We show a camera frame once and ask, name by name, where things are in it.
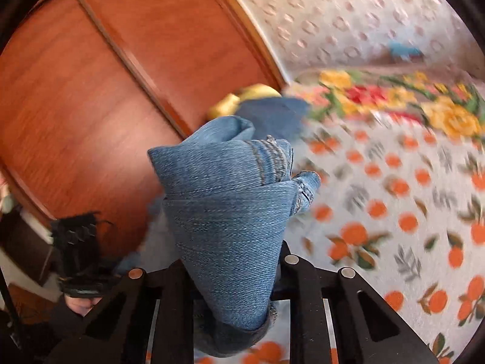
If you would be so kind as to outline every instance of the silver screw head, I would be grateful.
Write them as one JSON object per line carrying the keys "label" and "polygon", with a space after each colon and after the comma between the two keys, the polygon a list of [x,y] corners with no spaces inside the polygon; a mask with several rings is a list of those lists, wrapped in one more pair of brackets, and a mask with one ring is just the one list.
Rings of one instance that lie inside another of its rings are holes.
{"label": "silver screw head", "polygon": [[342,273],[343,277],[349,278],[349,279],[352,279],[356,275],[355,270],[353,268],[350,268],[350,267],[343,268],[341,270],[341,273]]}
{"label": "silver screw head", "polygon": [[300,259],[298,259],[298,256],[295,256],[294,254],[289,254],[285,257],[285,262],[287,262],[288,264],[294,265],[297,264],[299,261]]}

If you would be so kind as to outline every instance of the blue jeans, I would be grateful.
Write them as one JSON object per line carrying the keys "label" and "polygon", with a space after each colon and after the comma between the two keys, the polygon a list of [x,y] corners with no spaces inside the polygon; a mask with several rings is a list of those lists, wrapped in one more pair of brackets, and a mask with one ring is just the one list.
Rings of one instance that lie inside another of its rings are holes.
{"label": "blue jeans", "polygon": [[245,332],[267,320],[286,223],[320,185],[314,172],[291,178],[288,141],[251,140],[254,130],[225,116],[177,146],[149,150],[180,259],[214,318]]}

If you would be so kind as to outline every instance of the textured wallpaper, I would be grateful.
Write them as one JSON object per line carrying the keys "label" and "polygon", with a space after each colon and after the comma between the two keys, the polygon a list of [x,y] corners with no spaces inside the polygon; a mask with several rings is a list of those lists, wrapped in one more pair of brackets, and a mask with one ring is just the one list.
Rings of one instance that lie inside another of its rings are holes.
{"label": "textured wallpaper", "polygon": [[239,0],[286,77],[309,67],[389,62],[388,45],[421,49],[485,78],[485,59],[445,0]]}

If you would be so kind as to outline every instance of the blue cloth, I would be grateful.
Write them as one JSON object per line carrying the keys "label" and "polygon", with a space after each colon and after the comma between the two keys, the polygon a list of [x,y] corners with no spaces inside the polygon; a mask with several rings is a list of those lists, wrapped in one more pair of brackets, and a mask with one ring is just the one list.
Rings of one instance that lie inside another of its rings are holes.
{"label": "blue cloth", "polygon": [[413,46],[406,46],[399,42],[391,42],[389,44],[389,50],[393,59],[410,60],[411,57],[422,56],[423,53]]}
{"label": "blue cloth", "polygon": [[149,150],[165,188],[162,211],[180,258],[214,318],[237,329],[265,322],[283,233],[319,188],[290,177],[285,140],[251,140],[251,122],[217,118],[175,147]]}
{"label": "blue cloth", "polygon": [[271,135],[291,141],[299,134],[302,118],[309,108],[309,104],[300,98],[268,97],[244,101],[235,115],[253,123],[255,140]]}

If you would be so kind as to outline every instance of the orange fruit pattern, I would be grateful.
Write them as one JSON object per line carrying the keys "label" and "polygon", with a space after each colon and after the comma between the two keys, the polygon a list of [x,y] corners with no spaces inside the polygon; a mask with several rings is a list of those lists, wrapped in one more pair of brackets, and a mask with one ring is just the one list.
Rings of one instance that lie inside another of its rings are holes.
{"label": "orange fruit pattern", "polygon": [[357,130],[354,134],[353,137],[356,139],[358,142],[367,142],[369,139],[369,136],[367,133],[363,130]]}
{"label": "orange fruit pattern", "polygon": [[259,357],[255,353],[248,353],[242,358],[242,364],[259,364]]}
{"label": "orange fruit pattern", "polygon": [[399,216],[399,227],[408,234],[414,234],[418,228],[418,219],[410,212],[401,214]]}
{"label": "orange fruit pattern", "polygon": [[269,364],[278,364],[283,356],[281,346],[273,341],[266,341],[256,351],[256,356]]}
{"label": "orange fruit pattern", "polygon": [[471,239],[477,245],[485,244],[485,226],[481,223],[471,225]]}
{"label": "orange fruit pattern", "polygon": [[467,290],[468,298],[472,301],[475,301],[482,295],[484,288],[485,288],[485,283],[483,281],[483,278],[480,275],[474,276],[468,285],[468,290]]}
{"label": "orange fruit pattern", "polygon": [[403,307],[404,295],[400,291],[394,290],[387,293],[384,300],[397,312]]}
{"label": "orange fruit pattern", "polygon": [[334,243],[328,250],[328,256],[334,261],[343,259],[349,253],[349,248],[343,241]]}
{"label": "orange fruit pattern", "polygon": [[446,303],[448,302],[448,295],[444,290],[438,290],[429,299],[428,306],[432,313],[440,313],[445,309]]}
{"label": "orange fruit pattern", "polygon": [[392,180],[390,183],[390,190],[396,197],[406,197],[409,195],[409,185],[401,178]]}
{"label": "orange fruit pattern", "polygon": [[428,145],[436,145],[436,137],[429,131],[424,132],[423,139]]}
{"label": "orange fruit pattern", "polygon": [[369,163],[364,168],[368,177],[379,178],[382,175],[381,169],[376,163]]}
{"label": "orange fruit pattern", "polygon": [[401,167],[401,165],[403,165],[403,163],[401,162],[401,159],[395,153],[389,153],[389,154],[387,154],[387,156],[386,156],[386,164],[390,168],[399,168],[399,167]]}
{"label": "orange fruit pattern", "polygon": [[214,364],[214,359],[209,356],[202,357],[197,364]]}
{"label": "orange fruit pattern", "polygon": [[350,150],[346,153],[347,160],[350,161],[350,163],[358,164],[362,163],[364,160],[363,156],[356,150]]}
{"label": "orange fruit pattern", "polygon": [[448,262],[452,268],[459,268],[463,262],[463,250],[459,247],[452,247],[448,254]]}
{"label": "orange fruit pattern", "polygon": [[474,173],[471,177],[471,182],[479,192],[485,190],[485,175]]}
{"label": "orange fruit pattern", "polygon": [[462,302],[460,310],[458,311],[458,320],[465,320],[471,313],[472,304],[469,299]]}
{"label": "orange fruit pattern", "polygon": [[406,150],[416,150],[419,146],[416,138],[405,135],[402,140],[403,148]]}
{"label": "orange fruit pattern", "polygon": [[358,222],[350,222],[342,227],[340,235],[346,244],[359,246],[367,241],[367,230]]}
{"label": "orange fruit pattern", "polygon": [[332,149],[333,151],[336,151],[338,148],[341,147],[340,141],[337,138],[331,137],[325,140],[325,145]]}
{"label": "orange fruit pattern", "polygon": [[313,141],[309,143],[310,151],[315,155],[321,155],[328,152],[327,146],[320,141]]}
{"label": "orange fruit pattern", "polygon": [[367,212],[373,219],[380,219],[387,215],[387,208],[381,200],[370,200],[367,205]]}
{"label": "orange fruit pattern", "polygon": [[414,176],[421,186],[427,186],[431,182],[428,170],[420,168],[414,171]]}
{"label": "orange fruit pattern", "polygon": [[328,205],[321,205],[315,210],[314,215],[319,222],[328,222],[332,219],[333,210]]}

